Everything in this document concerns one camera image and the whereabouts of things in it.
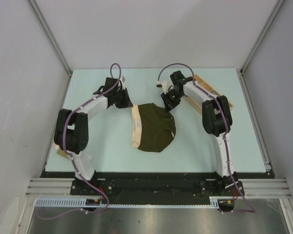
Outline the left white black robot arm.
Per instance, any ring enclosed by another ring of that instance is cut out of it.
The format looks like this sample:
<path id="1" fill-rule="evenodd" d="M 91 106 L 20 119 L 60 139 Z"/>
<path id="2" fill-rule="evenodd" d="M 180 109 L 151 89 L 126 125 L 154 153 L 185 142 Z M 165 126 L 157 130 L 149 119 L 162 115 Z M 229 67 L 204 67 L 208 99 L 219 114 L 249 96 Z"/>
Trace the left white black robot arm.
<path id="1" fill-rule="evenodd" d="M 83 151 L 89 142 L 89 121 L 101 111 L 111 106 L 118 109 L 131 108 L 125 78 L 105 79 L 92 97 L 76 110 L 60 109 L 54 133 L 54 143 L 72 160 L 75 177 L 83 180 L 81 189 L 88 195 L 97 192 L 98 182 L 93 180 L 95 169 L 90 158 Z"/>

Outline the olive green underwear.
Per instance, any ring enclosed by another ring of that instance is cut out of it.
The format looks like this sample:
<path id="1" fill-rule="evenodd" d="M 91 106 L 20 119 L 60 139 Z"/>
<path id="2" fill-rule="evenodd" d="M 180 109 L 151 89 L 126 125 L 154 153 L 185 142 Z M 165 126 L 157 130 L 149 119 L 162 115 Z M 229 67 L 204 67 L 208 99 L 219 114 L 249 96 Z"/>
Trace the olive green underwear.
<path id="1" fill-rule="evenodd" d="M 154 103 L 133 105 L 131 146 L 140 151 L 160 153 L 176 136 L 175 120 L 165 108 Z"/>

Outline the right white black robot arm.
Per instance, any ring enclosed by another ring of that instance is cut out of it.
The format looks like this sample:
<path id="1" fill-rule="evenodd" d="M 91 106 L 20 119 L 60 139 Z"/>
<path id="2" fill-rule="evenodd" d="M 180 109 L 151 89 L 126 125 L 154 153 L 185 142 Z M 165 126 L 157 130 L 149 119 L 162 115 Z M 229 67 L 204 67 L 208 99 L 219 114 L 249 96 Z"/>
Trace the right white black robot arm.
<path id="1" fill-rule="evenodd" d="M 216 95 L 212 88 L 199 82 L 196 76 L 185 77 L 181 71 L 170 75 L 172 85 L 166 81 L 157 81 L 162 88 L 161 98 L 166 111 L 177 107 L 181 98 L 193 100 L 202 109 L 202 124 L 205 132 L 211 136 L 216 155 L 216 172 L 220 177 L 233 175 L 235 169 L 230 161 L 229 136 L 232 116 L 226 96 Z"/>

